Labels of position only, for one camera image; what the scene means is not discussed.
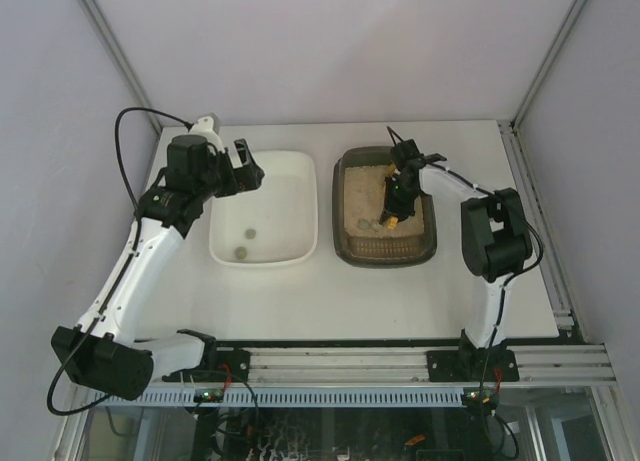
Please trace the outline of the yellow litter scoop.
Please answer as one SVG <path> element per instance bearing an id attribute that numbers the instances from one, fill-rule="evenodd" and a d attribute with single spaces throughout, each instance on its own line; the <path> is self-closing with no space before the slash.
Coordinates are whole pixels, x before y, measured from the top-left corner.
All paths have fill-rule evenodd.
<path id="1" fill-rule="evenodd" d="M 396 166 L 391 164 L 387 168 L 386 176 L 385 176 L 385 186 L 384 186 L 384 203 L 383 203 L 383 212 L 380 217 L 380 224 L 389 229 L 394 230 L 398 224 L 398 218 L 391 214 L 387 209 L 387 195 L 390 193 L 390 186 L 392 185 L 392 178 L 396 173 Z"/>

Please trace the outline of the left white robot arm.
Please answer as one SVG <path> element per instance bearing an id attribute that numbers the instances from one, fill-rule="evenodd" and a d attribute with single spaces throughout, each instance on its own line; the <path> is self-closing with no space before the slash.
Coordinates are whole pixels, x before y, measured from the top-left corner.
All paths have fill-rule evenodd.
<path id="1" fill-rule="evenodd" d="M 71 328 L 58 327 L 51 346 L 61 362 L 55 378 L 125 400 L 150 382 L 208 361 L 214 337 L 189 329 L 152 341 L 136 329 L 164 267 L 186 240 L 211 198 L 260 188 L 264 178 L 248 143 L 235 141 L 234 163 L 212 136 L 188 133 L 172 139 L 166 164 L 140 197 L 129 239 L 91 307 Z"/>

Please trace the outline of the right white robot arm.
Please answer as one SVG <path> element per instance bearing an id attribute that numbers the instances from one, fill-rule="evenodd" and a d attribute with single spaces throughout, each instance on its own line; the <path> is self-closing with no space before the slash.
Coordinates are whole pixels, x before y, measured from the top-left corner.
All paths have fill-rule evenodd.
<path id="1" fill-rule="evenodd" d="M 459 204 L 460 250 L 476 284 L 474 314 L 461 332 L 458 353 L 468 363 L 496 358 L 504 349 L 502 324 L 512 285 L 533 269 L 525 263 L 535 250 L 536 261 L 542 260 L 542 241 L 527 221 L 515 189 L 483 188 L 446 166 L 444 156 L 425 155 L 414 140 L 395 133 L 391 137 L 393 171 L 385 179 L 380 223 L 393 229 L 414 216 L 421 195 Z"/>

